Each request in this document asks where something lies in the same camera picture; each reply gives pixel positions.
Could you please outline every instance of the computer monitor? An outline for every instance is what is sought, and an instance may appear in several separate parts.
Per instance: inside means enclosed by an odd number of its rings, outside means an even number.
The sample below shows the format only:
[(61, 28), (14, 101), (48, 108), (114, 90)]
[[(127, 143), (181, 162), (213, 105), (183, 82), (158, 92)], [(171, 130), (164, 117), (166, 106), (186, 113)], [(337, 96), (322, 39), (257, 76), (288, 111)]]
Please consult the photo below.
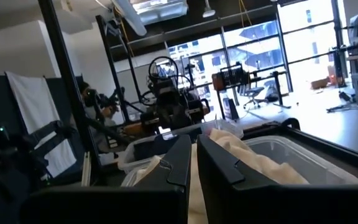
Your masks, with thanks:
[(351, 18), (350, 24), (347, 27), (347, 34), (349, 36), (349, 41), (358, 38), (358, 14)]

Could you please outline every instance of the office chair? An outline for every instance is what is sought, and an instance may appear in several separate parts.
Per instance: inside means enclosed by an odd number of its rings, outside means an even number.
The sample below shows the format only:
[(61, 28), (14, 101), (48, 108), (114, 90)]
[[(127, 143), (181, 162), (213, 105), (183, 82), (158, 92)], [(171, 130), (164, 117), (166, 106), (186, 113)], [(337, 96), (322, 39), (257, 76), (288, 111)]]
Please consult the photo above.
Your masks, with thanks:
[(237, 92), (238, 92), (238, 94), (240, 94), (240, 96), (246, 96), (246, 97), (248, 97), (250, 99), (246, 104), (244, 104), (244, 106), (243, 106), (244, 109), (247, 108), (247, 105), (249, 103), (253, 103), (254, 105), (257, 105), (258, 108), (260, 108), (259, 103), (265, 101), (265, 100), (257, 100), (257, 99), (255, 99), (255, 97), (258, 96), (259, 93), (262, 92), (265, 89), (265, 87), (263, 87), (263, 86), (258, 87), (258, 83), (255, 82), (255, 87), (252, 88), (251, 84), (252, 83), (247, 84), (247, 85), (242, 85), (242, 86), (239, 86), (237, 88)]

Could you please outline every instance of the beige cloth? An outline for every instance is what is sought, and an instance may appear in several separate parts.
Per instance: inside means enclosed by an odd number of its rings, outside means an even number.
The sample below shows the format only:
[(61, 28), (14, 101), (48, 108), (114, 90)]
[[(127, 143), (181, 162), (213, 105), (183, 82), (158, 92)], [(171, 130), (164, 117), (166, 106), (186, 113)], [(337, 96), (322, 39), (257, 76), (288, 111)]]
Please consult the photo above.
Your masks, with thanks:
[[(249, 167), (257, 170), (266, 177), (279, 184), (308, 184), (308, 181), (298, 174), (287, 163), (277, 164), (266, 156), (254, 153), (250, 147), (233, 134), (227, 131), (213, 129), (209, 137), (239, 158)], [(137, 172), (135, 184), (150, 173), (158, 165), (161, 158), (154, 156), (146, 169)], [(203, 191), (201, 189), (200, 176), (198, 175), (197, 144), (191, 146), (191, 176), (189, 196), (189, 224), (207, 224)]]

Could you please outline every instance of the white curtain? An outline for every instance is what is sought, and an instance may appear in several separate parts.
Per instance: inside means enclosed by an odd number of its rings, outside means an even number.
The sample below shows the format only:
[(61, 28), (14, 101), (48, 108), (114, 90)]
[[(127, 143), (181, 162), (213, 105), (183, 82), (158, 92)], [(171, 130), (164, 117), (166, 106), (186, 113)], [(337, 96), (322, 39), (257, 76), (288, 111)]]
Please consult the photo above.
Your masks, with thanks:
[[(60, 120), (44, 78), (23, 77), (11, 72), (6, 72), (6, 75), (29, 133), (33, 133), (51, 121)], [(54, 135), (56, 133), (44, 138), (39, 146)], [(64, 140), (50, 151), (45, 159), (49, 162), (47, 169), (52, 177), (61, 174), (76, 162), (68, 140)]]

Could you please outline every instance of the person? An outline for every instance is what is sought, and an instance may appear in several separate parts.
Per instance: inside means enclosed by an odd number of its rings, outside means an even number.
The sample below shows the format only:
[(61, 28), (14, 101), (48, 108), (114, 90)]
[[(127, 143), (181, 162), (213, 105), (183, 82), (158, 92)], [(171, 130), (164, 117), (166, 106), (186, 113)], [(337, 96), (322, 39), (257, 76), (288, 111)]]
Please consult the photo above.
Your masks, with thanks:
[[(91, 88), (91, 86), (86, 82), (81, 82), (81, 83), (79, 83), (78, 88), (81, 93), (81, 99), (82, 99), (82, 103), (83, 103), (87, 117), (89, 117), (91, 119), (96, 119), (96, 111), (95, 111), (94, 107), (93, 106), (87, 107), (85, 105), (86, 93), (87, 93), (87, 90), (89, 90)], [(104, 119), (105, 126), (110, 127), (110, 126), (116, 125), (116, 123), (112, 120), (112, 116), (116, 112), (118, 112), (117, 106), (108, 106), (106, 108), (101, 109), (100, 112), (105, 117), (105, 119)], [(73, 128), (77, 129), (73, 115), (71, 115), (71, 118), (70, 118), (70, 125)], [(96, 129), (94, 129), (92, 127), (89, 127), (89, 128), (93, 135), (94, 142), (95, 142), (96, 146), (99, 148), (99, 151), (104, 152), (104, 153), (112, 152), (109, 147), (109, 144), (107, 142), (106, 135), (97, 131)]]

